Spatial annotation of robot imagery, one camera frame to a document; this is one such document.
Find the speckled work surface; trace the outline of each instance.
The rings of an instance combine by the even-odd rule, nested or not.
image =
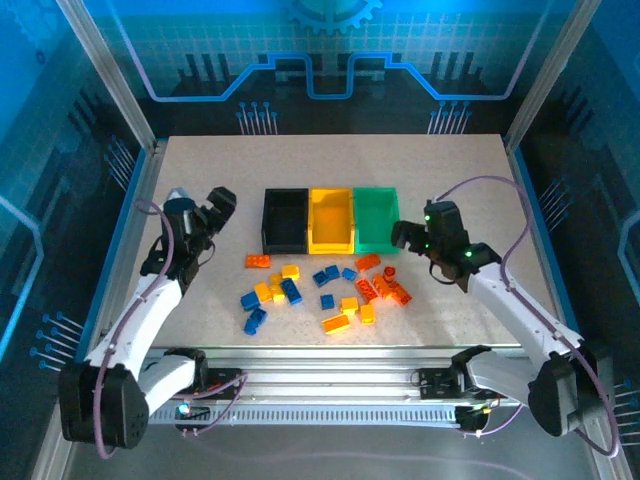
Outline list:
[[[334,280],[317,288],[311,276],[331,264],[353,268],[355,256],[274,256],[271,269],[245,269],[247,253],[261,253],[260,226],[264,189],[269,187],[393,186],[400,217],[421,222],[427,198],[470,176],[512,178],[498,135],[343,135],[172,137],[160,170],[154,200],[184,187],[202,204],[209,191],[224,185],[238,196],[235,215],[215,238],[216,254],[196,277],[182,303],[171,313],[155,346],[323,346],[513,344],[513,337],[481,304],[457,287],[429,277],[424,258],[402,252],[382,257],[396,267],[397,279],[413,296],[407,307],[390,301],[376,307],[373,326],[352,320],[352,327],[327,336],[322,320],[339,313],[322,311],[320,295],[332,293],[336,304],[358,296],[352,283]],[[484,241],[502,254],[517,238],[524,214],[508,186],[480,182],[454,194],[471,241]],[[157,217],[147,221],[136,270],[160,232]],[[303,302],[265,309],[267,321],[254,337],[242,329],[248,313],[240,297],[284,264],[300,266],[297,282]],[[546,308],[552,308],[530,239],[514,255],[510,268],[520,283]],[[133,291],[134,282],[129,288]]]

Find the blue lego brick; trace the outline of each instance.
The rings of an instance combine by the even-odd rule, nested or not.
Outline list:
[[[337,265],[330,265],[324,269],[324,273],[327,274],[327,278],[329,280],[335,280],[336,278],[340,278],[340,269]]]
[[[267,312],[265,312],[261,308],[256,308],[253,312],[251,312],[249,318],[253,318],[256,322],[258,322],[258,326],[260,326],[267,319]]]
[[[333,295],[321,295],[320,303],[322,304],[323,310],[329,310],[330,308],[334,308],[336,306],[336,302],[333,299]]]
[[[240,303],[242,304],[242,308],[244,308],[245,312],[251,311],[254,308],[260,306],[260,300],[258,299],[258,295],[256,292],[247,293],[240,299]]]
[[[244,325],[244,333],[246,333],[247,335],[255,335],[256,333],[258,333],[259,326],[260,325],[258,325],[257,319],[253,316],[250,316],[247,319],[247,323],[245,323]]]
[[[353,282],[356,279],[357,273],[355,272],[355,270],[351,270],[350,268],[345,268],[342,271],[342,276],[347,280],[349,280],[350,282]]]
[[[318,287],[321,287],[329,282],[329,277],[327,277],[327,274],[324,273],[324,270],[320,270],[313,276],[313,281],[316,282],[316,285],[318,285]]]
[[[284,294],[289,299],[289,303],[291,305],[295,305],[302,301],[302,295],[300,295],[300,292],[298,291],[296,284],[293,283],[293,280],[285,278],[280,286],[282,287],[282,290],[284,290]]]

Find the building block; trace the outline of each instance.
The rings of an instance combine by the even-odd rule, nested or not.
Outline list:
[[[391,244],[393,225],[400,220],[395,188],[353,189],[356,253],[398,253]]]
[[[262,310],[261,308],[256,308],[249,318],[247,319],[247,323],[244,325],[244,333],[247,335],[255,335],[258,332],[258,327],[264,323],[267,319],[267,312]]]
[[[262,252],[307,253],[308,188],[268,188],[262,211]]]
[[[280,285],[282,283],[281,273],[272,273],[269,275],[269,285]]]
[[[244,266],[247,268],[269,268],[271,257],[269,255],[247,255]]]
[[[302,295],[300,295],[300,292],[298,291],[296,284],[293,283],[293,280],[285,278],[280,286],[282,287],[282,290],[284,290],[284,294],[289,299],[289,303],[291,305],[295,305],[302,301]]]
[[[330,308],[334,308],[336,306],[333,295],[321,295],[320,304],[322,305],[323,310],[329,310]]]
[[[320,270],[318,273],[313,275],[313,281],[316,282],[316,285],[318,285],[318,287],[322,287],[323,285],[329,283],[329,277],[327,277],[327,274],[324,273],[324,270]]]
[[[273,298],[274,302],[280,303],[282,300],[284,300],[285,295],[281,285],[271,285],[269,287],[269,291],[271,292],[271,297]]]
[[[337,265],[329,265],[324,269],[324,273],[327,274],[327,278],[329,280],[335,280],[336,278],[340,278],[340,269]]]
[[[393,278],[396,276],[396,269],[394,267],[384,267],[384,271],[382,272],[382,278],[385,282],[391,283],[393,282]]]
[[[364,303],[373,302],[378,298],[378,294],[366,278],[356,280],[356,290],[358,290],[358,293],[362,295]]]
[[[363,325],[376,323],[376,311],[373,309],[373,305],[366,304],[360,307],[360,322]]]
[[[376,287],[376,290],[380,294],[382,298],[385,300],[393,296],[393,289],[389,286],[387,282],[384,281],[384,277],[379,273],[373,276],[373,286]]]
[[[260,299],[256,292],[250,292],[246,295],[243,295],[240,299],[240,303],[242,304],[242,308],[244,308],[245,312],[249,312],[254,308],[258,308],[260,306]]]
[[[356,297],[343,298],[340,302],[340,311],[345,315],[353,315],[358,311],[358,299]]]
[[[338,315],[336,317],[327,318],[322,322],[324,331],[327,335],[333,335],[334,333],[346,330],[351,326],[349,318],[346,315]]]
[[[282,278],[298,280],[300,278],[300,268],[297,265],[285,265],[282,267]]]
[[[402,285],[399,283],[393,289],[393,299],[403,307],[411,301],[413,297],[409,295]]]
[[[345,268],[344,270],[342,270],[342,276],[347,280],[349,280],[350,282],[353,282],[356,279],[357,275],[358,274],[354,270],[351,270],[350,268]]]
[[[269,291],[269,286],[266,283],[259,283],[253,288],[256,295],[258,295],[261,304],[271,300],[271,292]]]
[[[378,265],[380,265],[380,257],[375,253],[356,260],[356,268],[359,272],[364,272],[370,268],[377,267]]]
[[[307,231],[309,253],[352,254],[355,242],[353,190],[312,188]]]

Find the glass panel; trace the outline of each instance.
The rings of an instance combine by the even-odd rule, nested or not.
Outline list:
[[[0,470],[21,479],[37,458],[57,370],[74,354],[140,147],[55,2],[2,5]]]
[[[573,3],[87,5],[166,137],[505,133]]]
[[[521,148],[578,325],[640,380],[640,4],[603,0]],[[628,403],[627,396],[619,403]],[[633,411],[631,406],[617,413]],[[637,416],[620,418],[622,432]],[[625,435],[624,443],[638,442]],[[633,452],[637,460],[637,451]]]

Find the green bin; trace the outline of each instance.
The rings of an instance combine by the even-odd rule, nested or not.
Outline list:
[[[391,245],[393,224],[400,220],[395,188],[353,189],[355,253],[398,253]]]

